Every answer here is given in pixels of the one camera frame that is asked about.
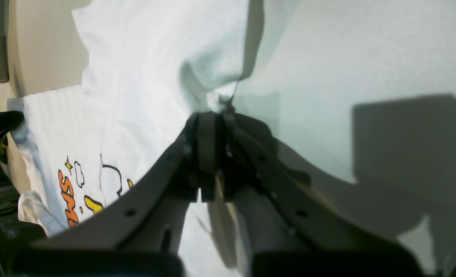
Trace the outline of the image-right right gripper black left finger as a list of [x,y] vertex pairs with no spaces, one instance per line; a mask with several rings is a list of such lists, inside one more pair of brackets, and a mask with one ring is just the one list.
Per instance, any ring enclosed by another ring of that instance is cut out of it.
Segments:
[[219,114],[194,113],[131,191],[84,223],[31,244],[10,277],[185,277],[178,256],[190,203],[215,199]]

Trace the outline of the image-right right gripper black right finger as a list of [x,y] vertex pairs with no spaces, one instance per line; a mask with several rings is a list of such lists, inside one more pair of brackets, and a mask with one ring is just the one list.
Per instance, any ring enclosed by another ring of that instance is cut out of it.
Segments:
[[251,277],[421,277],[413,256],[332,212],[277,158],[267,125],[222,114],[222,198],[245,224]]

